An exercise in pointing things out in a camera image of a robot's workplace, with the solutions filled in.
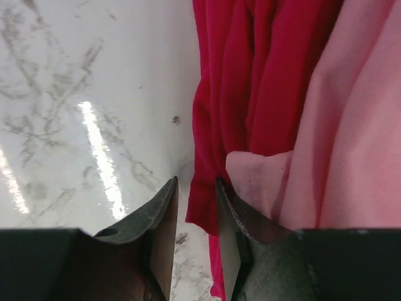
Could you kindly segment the red t-shirt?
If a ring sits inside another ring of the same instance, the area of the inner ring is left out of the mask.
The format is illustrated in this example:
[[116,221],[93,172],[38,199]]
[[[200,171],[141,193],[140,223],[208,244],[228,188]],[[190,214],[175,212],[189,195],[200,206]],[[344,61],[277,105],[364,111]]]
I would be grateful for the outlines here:
[[311,74],[341,1],[194,1],[200,51],[186,220],[209,236],[211,295],[224,299],[217,178],[234,151],[292,150]]

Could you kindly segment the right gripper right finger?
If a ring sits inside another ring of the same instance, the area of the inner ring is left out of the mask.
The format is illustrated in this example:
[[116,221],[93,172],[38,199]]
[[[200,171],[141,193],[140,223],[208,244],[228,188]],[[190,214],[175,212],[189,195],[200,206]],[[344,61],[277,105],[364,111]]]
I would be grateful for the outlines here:
[[216,181],[227,300],[399,300],[400,230],[289,230]]

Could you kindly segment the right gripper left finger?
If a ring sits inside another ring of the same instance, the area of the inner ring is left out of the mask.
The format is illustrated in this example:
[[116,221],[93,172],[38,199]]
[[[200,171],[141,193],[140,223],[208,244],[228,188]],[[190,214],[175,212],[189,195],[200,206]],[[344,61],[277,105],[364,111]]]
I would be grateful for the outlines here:
[[92,236],[78,228],[1,231],[2,300],[168,300],[178,179]]

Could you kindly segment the light pink t-shirt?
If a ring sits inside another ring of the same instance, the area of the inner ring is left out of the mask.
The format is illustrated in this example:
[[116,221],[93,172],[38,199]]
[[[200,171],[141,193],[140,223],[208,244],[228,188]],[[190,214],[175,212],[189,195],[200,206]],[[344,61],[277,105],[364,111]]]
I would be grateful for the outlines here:
[[400,2],[345,1],[294,149],[232,152],[226,167],[236,194],[286,228],[398,228]]

